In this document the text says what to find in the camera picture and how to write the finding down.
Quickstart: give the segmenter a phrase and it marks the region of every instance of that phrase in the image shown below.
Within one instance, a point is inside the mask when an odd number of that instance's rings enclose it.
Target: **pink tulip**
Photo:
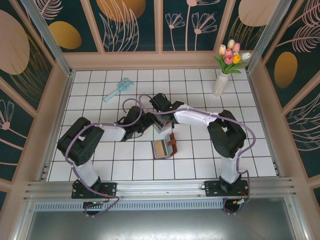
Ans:
[[[225,56],[228,57],[228,56],[232,56],[232,51],[230,48],[228,48],[227,50],[225,50]]]
[[[239,52],[240,51],[240,43],[235,43],[234,45],[233,45],[233,48],[232,48],[232,51],[233,52]]]
[[[224,63],[227,64],[227,65],[232,64],[232,61],[233,61],[232,55],[226,56],[225,59],[224,59]]]

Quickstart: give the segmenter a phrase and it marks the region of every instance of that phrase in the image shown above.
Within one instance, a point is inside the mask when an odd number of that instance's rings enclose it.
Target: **cable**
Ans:
[[[102,127],[102,126],[110,126],[110,127],[113,127],[113,126],[115,126],[115,127],[121,127],[121,128],[132,126],[132,125],[134,125],[134,124],[140,119],[140,117],[142,116],[142,111],[143,111],[143,109],[146,110],[147,112],[152,113],[152,114],[155,114],[155,115],[165,115],[165,114],[172,114],[172,113],[182,112],[182,111],[190,111],[190,112],[195,112],[195,113],[199,113],[199,114],[204,114],[204,115],[206,115],[206,116],[208,116],[208,117],[214,117],[214,118],[217,118],[217,119],[222,119],[222,120],[225,120],[225,121],[229,121],[229,122],[238,124],[238,125],[240,125],[241,127],[244,127],[245,129],[247,129],[247,130],[251,133],[251,135],[252,135],[252,137],[253,137],[253,141],[252,141],[252,144],[250,144],[247,148],[245,148],[244,150],[242,150],[242,151],[238,154],[237,159],[236,159],[236,171],[237,171],[239,174],[245,174],[245,173],[247,173],[247,178],[248,178],[248,196],[250,195],[249,172],[248,172],[248,170],[245,170],[245,171],[243,171],[243,172],[239,172],[239,160],[240,160],[240,155],[243,154],[245,151],[249,150],[250,148],[252,148],[252,146],[256,143],[256,136],[255,136],[254,132],[253,132],[249,127],[247,127],[247,126],[244,125],[243,123],[238,122],[238,121],[236,121],[236,120],[234,120],[234,119],[231,119],[231,118],[228,118],[228,117],[223,117],[223,116],[216,115],[216,114],[212,114],[212,113],[210,113],[210,112],[205,112],[205,111],[197,110],[197,109],[194,109],[194,108],[190,109],[189,107],[188,107],[188,108],[176,109],[176,110],[172,110],[172,111],[166,111],[166,112],[151,111],[151,110],[147,109],[147,108],[143,105],[143,103],[141,102],[141,97],[143,97],[143,96],[147,96],[147,97],[149,97],[150,99],[152,99],[152,98],[151,98],[149,95],[147,95],[147,94],[141,94],[141,95],[139,96],[139,99],[138,99],[138,100],[137,100],[137,99],[134,99],[134,98],[128,98],[128,99],[126,99],[126,100],[123,102],[123,104],[122,104],[122,110],[123,110],[125,113],[127,113],[127,112],[126,112],[126,110],[125,110],[125,108],[124,108],[124,105],[125,105],[125,103],[126,103],[127,101],[133,100],[133,101],[136,101],[136,102],[139,104],[139,106],[140,106],[140,113],[139,113],[139,116],[136,118],[135,121],[133,121],[132,123],[129,123],[129,124],[124,124],[124,125],[122,125],[122,124],[119,125],[119,124],[115,124],[115,123],[91,123],[91,124],[85,126],[83,129],[81,129],[81,130],[77,133],[77,135],[72,139],[72,141],[70,142],[68,148],[67,148],[66,151],[65,151],[65,160],[66,160],[66,162],[71,165],[71,168],[72,168],[75,176],[78,178],[79,182],[81,182],[81,183],[85,186],[85,188],[87,188],[87,189],[88,189],[89,191],[91,191],[92,193],[97,194],[97,195],[99,195],[99,196],[102,196],[102,197],[104,197],[104,198],[116,199],[116,201],[115,201],[114,203],[112,203],[107,209],[105,209],[105,210],[103,210],[103,211],[100,211],[100,212],[97,213],[96,215],[92,215],[93,218],[94,218],[95,216],[98,217],[98,216],[104,214],[105,212],[107,212],[110,208],[112,208],[112,207],[120,200],[120,198],[119,198],[118,196],[103,194],[103,193],[100,193],[100,192],[97,192],[97,191],[91,189],[91,188],[81,179],[81,177],[79,176],[79,174],[78,174],[77,171],[75,170],[75,168],[74,168],[74,163],[73,163],[71,160],[68,159],[70,149],[71,149],[71,147],[73,146],[73,144],[75,143],[75,141],[80,137],[80,135],[81,135],[84,131],[86,131],[88,128],[93,127],[93,126],[96,126],[96,127]],[[225,209],[225,203],[226,203],[225,201],[223,201],[223,202],[224,202],[224,203],[223,203],[223,211],[227,212],[227,211],[226,211],[227,209]],[[84,210],[84,213],[85,213],[86,216],[88,217],[89,215],[88,215],[88,213],[87,213],[87,209],[88,209],[89,207],[91,207],[91,206],[96,206],[96,205],[101,205],[101,204],[103,204],[103,203],[91,204],[91,205],[87,206],[87,207],[85,208],[85,210]]]

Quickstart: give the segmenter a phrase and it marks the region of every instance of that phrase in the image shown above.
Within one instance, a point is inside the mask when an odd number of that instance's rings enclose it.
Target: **metal vent grille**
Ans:
[[[84,202],[38,202],[36,212],[59,212],[59,211],[83,211]],[[90,207],[88,211],[105,210],[112,203]],[[222,199],[201,200],[157,200],[157,201],[121,201],[110,211],[133,211],[133,210],[192,210],[192,209],[222,209]]]

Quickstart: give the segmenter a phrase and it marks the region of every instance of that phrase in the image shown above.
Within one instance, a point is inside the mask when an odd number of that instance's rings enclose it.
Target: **pink line drawing of flower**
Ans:
[[[188,4],[188,12],[186,14],[186,26],[185,26],[185,50],[188,51],[188,26],[189,26],[189,15],[191,7],[195,6],[205,6],[205,5],[212,5],[218,4],[220,0],[186,0]]]
[[[10,128],[10,122],[12,120],[12,116],[14,114],[14,109],[15,109],[15,105],[11,102],[11,101],[8,101],[7,105],[5,103],[5,101],[3,99],[0,100],[0,130],[9,130],[11,132],[13,132],[14,134],[22,137],[22,138],[25,138],[27,139],[26,136],[12,130]],[[19,149],[19,150],[23,150],[23,147],[20,147],[18,145],[15,145],[11,142],[8,142],[4,139],[1,139],[0,138],[0,142],[4,143],[4,144],[7,144],[13,148],[16,148],[16,149]]]
[[[173,38],[173,35],[172,35],[172,29],[177,29],[177,28],[183,27],[185,25],[185,22],[183,21],[181,13],[179,13],[179,14],[174,13],[174,14],[172,14],[172,16],[171,16],[170,13],[167,13],[165,15],[165,20],[166,20],[166,23],[168,24],[168,26],[170,28],[171,42],[172,42],[173,51],[176,51],[175,44],[174,44],[174,38]]]
[[[195,33],[194,50],[197,51],[197,37],[199,34],[211,33],[217,30],[217,25],[214,25],[216,20],[215,13],[204,13],[199,18],[199,13],[192,14],[192,25]]]

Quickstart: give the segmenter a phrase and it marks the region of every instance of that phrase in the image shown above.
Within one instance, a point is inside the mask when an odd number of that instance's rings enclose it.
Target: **light blue brush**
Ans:
[[[126,90],[131,85],[134,85],[128,78],[124,78],[121,82],[118,83],[118,89],[114,90],[108,96],[106,96],[103,101],[108,102],[111,98],[113,98],[118,92]]]

